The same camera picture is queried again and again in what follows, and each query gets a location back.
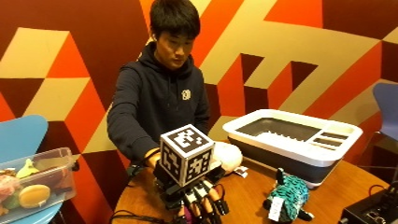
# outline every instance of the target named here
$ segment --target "stuffed toy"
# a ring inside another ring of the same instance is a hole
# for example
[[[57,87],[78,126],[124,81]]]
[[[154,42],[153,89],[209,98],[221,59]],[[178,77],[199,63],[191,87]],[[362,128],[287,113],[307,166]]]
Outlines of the stuffed toy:
[[[286,175],[282,168],[275,171],[274,189],[262,207],[270,210],[269,219],[278,223],[293,222],[297,218],[313,220],[313,214],[302,209],[310,192],[305,181],[294,175]]]
[[[215,142],[211,161],[221,161],[225,174],[230,174],[242,162],[238,147],[225,142]]]
[[[12,169],[0,171],[0,216],[9,212],[8,198],[20,189],[20,179],[14,177]]]

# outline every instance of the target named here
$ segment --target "man's hand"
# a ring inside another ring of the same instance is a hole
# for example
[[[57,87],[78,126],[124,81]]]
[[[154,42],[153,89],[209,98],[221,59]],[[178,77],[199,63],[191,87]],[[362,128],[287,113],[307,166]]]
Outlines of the man's hand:
[[[158,150],[160,148],[152,148],[146,154],[145,157],[148,158],[150,156],[152,153],[154,153],[156,150]],[[154,166],[157,165],[157,161],[161,159],[161,153],[156,153],[153,156],[150,156],[150,158],[145,161],[145,165],[148,167],[150,167],[152,169],[154,169]]]

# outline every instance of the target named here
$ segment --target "blue chair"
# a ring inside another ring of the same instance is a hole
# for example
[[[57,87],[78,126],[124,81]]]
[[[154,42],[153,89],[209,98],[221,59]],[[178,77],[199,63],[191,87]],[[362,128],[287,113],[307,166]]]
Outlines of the blue chair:
[[[48,132],[48,121],[40,115],[28,115],[0,122],[0,163],[36,154]],[[57,214],[61,203],[17,219],[12,224],[45,224]]]
[[[373,87],[373,96],[382,114],[382,128],[373,134],[382,134],[398,143],[398,84],[376,83]],[[398,177],[398,164],[395,167],[359,166],[362,168],[382,168],[395,170],[391,181]]]

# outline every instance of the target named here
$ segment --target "clear plastic box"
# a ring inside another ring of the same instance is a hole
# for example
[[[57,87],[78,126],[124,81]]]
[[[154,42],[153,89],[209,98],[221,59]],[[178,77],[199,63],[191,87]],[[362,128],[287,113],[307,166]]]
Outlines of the clear plastic box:
[[[0,224],[74,197],[73,164],[68,147],[0,163]]]

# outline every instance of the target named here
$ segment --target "white plush toy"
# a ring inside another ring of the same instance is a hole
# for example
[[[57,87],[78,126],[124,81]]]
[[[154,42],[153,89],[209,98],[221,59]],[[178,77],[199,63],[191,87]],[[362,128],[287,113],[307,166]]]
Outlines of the white plush toy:
[[[225,142],[215,142],[213,161],[221,161],[221,167],[225,170],[225,174],[230,174],[242,161],[242,155],[238,147]]]

